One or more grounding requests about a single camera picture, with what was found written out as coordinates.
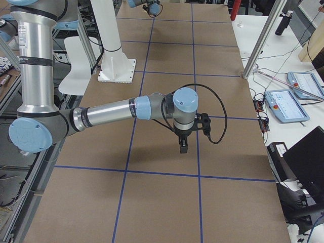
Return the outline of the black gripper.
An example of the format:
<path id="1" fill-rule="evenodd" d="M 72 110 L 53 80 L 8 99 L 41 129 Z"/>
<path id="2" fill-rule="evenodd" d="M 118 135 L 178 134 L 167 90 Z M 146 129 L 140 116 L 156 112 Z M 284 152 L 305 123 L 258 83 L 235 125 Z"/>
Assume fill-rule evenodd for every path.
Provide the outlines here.
<path id="1" fill-rule="evenodd" d="M 179 149 L 181 154 L 186 154 L 188 152 L 188 141 L 187 137 L 191 135 L 191 130 L 181 130 L 174 128 L 175 134 L 179 138 Z"/>

